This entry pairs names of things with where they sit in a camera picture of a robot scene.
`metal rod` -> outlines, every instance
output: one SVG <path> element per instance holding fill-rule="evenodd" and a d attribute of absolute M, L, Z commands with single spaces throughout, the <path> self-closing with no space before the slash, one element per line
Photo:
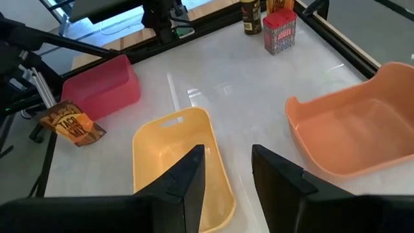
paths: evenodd
<path fill-rule="evenodd" d="M 44 43 L 49 43 L 51 45 L 56 45 L 58 47 L 63 47 L 67 49 L 76 50 L 79 52 L 84 52 L 87 54 L 92 54 L 102 58 L 114 58 L 116 55 L 120 54 L 119 51 L 109 50 L 94 46 L 88 43 L 76 41 L 74 39 L 64 38 L 63 36 L 54 35 L 48 32 L 43 32 L 34 28 L 29 28 L 29 30 L 43 39 Z"/>
<path fill-rule="evenodd" d="M 13 102 L 19 102 L 19 101 L 25 100 L 34 95 L 37 95 L 37 93 L 38 93 L 38 90 L 36 89 L 36 86 L 32 85 L 32 87 L 29 87 L 28 89 L 16 94 L 16 96 L 13 98 Z"/>
<path fill-rule="evenodd" d="M 43 101 L 40 95 L 37 94 L 29 98 L 23 99 L 22 101 L 14 102 L 12 105 L 3 109 L 0 115 L 10 115 L 13 113 L 17 113 L 18 111 L 33 107 L 34 105 L 41 103 L 43 103 Z"/>
<path fill-rule="evenodd" d="M 32 68 L 33 72 L 33 79 L 36 83 L 36 88 L 39 91 L 40 97 L 42 98 L 43 102 L 45 103 L 47 108 L 50 108 L 56 104 L 52 92 L 50 91 L 47 83 L 41 73 L 39 73 L 35 68 Z"/>
<path fill-rule="evenodd" d="M 54 93 L 61 93 L 63 88 L 64 80 L 60 75 L 58 75 L 52 68 L 50 68 L 44 61 L 37 66 L 35 66 L 38 72 L 41 72 L 44 79 Z"/>

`seasoning packet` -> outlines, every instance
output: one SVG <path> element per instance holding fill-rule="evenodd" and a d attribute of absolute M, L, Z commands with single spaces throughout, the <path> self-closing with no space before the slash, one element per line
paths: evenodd
<path fill-rule="evenodd" d="M 295 0 L 266 0 L 266 13 L 270 15 L 281 9 L 293 10 Z"/>
<path fill-rule="evenodd" d="M 77 146 L 89 145 L 99 140 L 106 131 L 95 124 L 76 104 L 66 100 L 47 109 L 40 123 Z"/>

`white table surface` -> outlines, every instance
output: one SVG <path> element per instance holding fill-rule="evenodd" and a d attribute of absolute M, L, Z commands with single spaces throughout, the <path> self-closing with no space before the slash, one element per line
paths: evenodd
<path fill-rule="evenodd" d="M 205 108 L 237 199 L 220 232 L 268 232 L 254 188 L 252 144 L 306 168 L 285 116 L 285 101 L 301 101 L 362 82 L 360 74 L 298 19 L 296 44 L 271 56 L 263 35 L 237 23 L 134 65 L 142 97 L 98 121 L 107 134 L 77 148 L 59 136 L 46 196 L 133 193 L 132 138 L 150 120 L 191 106 Z M 354 194 L 414 194 L 414 162 L 336 184 Z"/>

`plastic bin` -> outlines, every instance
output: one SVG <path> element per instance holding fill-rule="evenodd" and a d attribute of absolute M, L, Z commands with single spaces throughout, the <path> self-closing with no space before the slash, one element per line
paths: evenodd
<path fill-rule="evenodd" d="M 307 103 L 291 97 L 286 114 L 310 167 L 349 178 L 414 159 L 413 100 L 414 67 L 388 63 L 354 87 Z"/>
<path fill-rule="evenodd" d="M 205 110 L 198 107 L 184 109 L 154 120 L 135 133 L 134 191 L 153 182 L 198 144 L 204 144 L 206 159 L 200 232 L 212 232 L 231 220 L 235 199 Z"/>
<path fill-rule="evenodd" d="M 126 55 L 117 56 L 63 84 L 62 100 L 72 100 L 98 120 L 140 98 L 140 85 Z"/>

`black metal frame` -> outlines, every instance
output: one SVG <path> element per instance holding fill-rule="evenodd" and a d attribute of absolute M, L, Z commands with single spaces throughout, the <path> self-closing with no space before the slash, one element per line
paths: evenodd
<path fill-rule="evenodd" d="M 1 119 L 0 126 L 3 128 L 0 135 L 0 159 L 9 154 L 14 147 L 9 146 L 5 150 L 3 150 L 5 146 L 5 142 L 8 136 L 8 133 L 10 132 L 10 128 L 12 127 L 13 121 L 14 121 L 15 115 L 9 115 L 9 116 L 3 116 Z"/>
<path fill-rule="evenodd" d="M 400 14 L 401 16 L 404 16 L 405 18 L 407 18 L 407 19 L 411 20 L 412 22 L 414 22 L 414 14 L 407 11 L 407 9 L 405 9 L 404 7 L 402 7 L 402 6 L 400 6 L 396 3 L 393 3 L 390 0 L 374 0 L 374 1 L 376 1 L 377 3 L 382 4 L 383 6 L 389 8 L 390 10 L 392 10 L 392 11 Z"/>
<path fill-rule="evenodd" d="M 34 28 L 26 27 L 22 23 L 11 21 L 9 19 L 0 19 L 0 28 L 2 28 L 2 34 L 0 39 L 9 43 L 10 46 L 18 47 L 22 50 L 33 51 L 38 50 L 43 43 L 50 43 L 58 47 L 65 47 L 67 49 L 77 50 L 87 54 L 103 57 L 106 59 L 114 58 L 119 55 L 117 50 L 109 50 L 101 47 L 97 47 L 88 43 L 76 41 L 69 38 L 64 38 L 58 35 L 54 35 L 48 32 L 37 30 Z M 29 56 L 36 56 L 32 52 L 28 53 Z M 39 67 L 36 67 L 44 77 L 47 79 L 51 88 L 55 89 L 56 95 L 60 95 L 61 85 L 64 80 L 61 76 L 56 74 L 46 63 L 41 62 Z M 14 97 L 14 103 L 0 112 L 1 116 L 16 113 L 20 110 L 30 108 L 34 105 L 42 103 L 40 96 L 37 94 L 36 88 L 28 88 L 18 96 Z"/>
<path fill-rule="evenodd" d="M 59 22 L 59 23 L 64 23 L 64 18 L 60 17 L 60 15 L 58 15 L 57 13 L 54 12 L 54 10 L 58 9 L 58 8 L 62 8 L 64 6 L 69 5 L 70 3 L 75 2 L 75 0 L 65 0 L 61 3 L 57 3 L 55 5 L 49 6 L 46 1 L 47 0 L 39 0 L 40 3 L 53 15 L 53 17 Z"/>
<path fill-rule="evenodd" d="M 235 3 L 231 6 L 218 10 L 212 14 L 204 16 L 200 19 L 197 19 L 193 22 L 193 27 L 195 33 L 186 38 L 178 39 L 160 45 L 156 38 L 147 39 L 141 43 L 128 47 L 121 50 L 122 53 L 129 56 L 130 62 L 132 64 L 138 63 L 142 60 L 148 59 L 152 56 L 165 52 L 172 48 L 178 47 L 184 43 L 195 40 L 199 37 L 205 36 L 211 32 L 222 29 L 224 27 L 230 26 L 234 23 L 237 23 L 242 20 L 241 15 L 241 4 Z M 262 11 L 266 10 L 266 1 L 261 0 L 261 9 Z M 297 15 L 306 22 L 313 30 L 316 31 L 325 41 L 327 41 L 334 49 L 336 49 L 351 65 L 353 65 L 357 70 L 359 70 L 366 78 L 372 78 L 378 70 L 378 67 L 371 63 L 367 58 L 359 53 L 359 51 L 349 45 L 346 40 L 337 35 L 331 28 L 329 28 L 325 23 L 322 23 L 316 16 L 313 14 L 305 16 L 303 11 L 305 7 L 300 3 L 295 2 L 294 11 Z M 101 58 L 92 63 L 79 67 L 71 72 L 68 72 L 63 75 L 65 80 L 85 72 L 93 67 L 96 67 L 99 64 L 107 61 L 105 58 Z M 48 150 L 46 152 L 45 162 L 43 164 L 41 179 L 39 181 L 39 186 L 36 192 L 36 197 L 43 197 L 45 195 L 45 189 L 47 185 L 47 178 L 49 176 L 50 165 L 52 163 L 54 147 L 56 144 L 56 134 L 53 133 L 49 139 Z"/>
<path fill-rule="evenodd" d="M 324 18 L 324 20 L 328 20 L 329 0 L 315 0 L 302 13 L 305 16 L 309 16 L 315 11 L 317 11 L 318 15 Z"/>

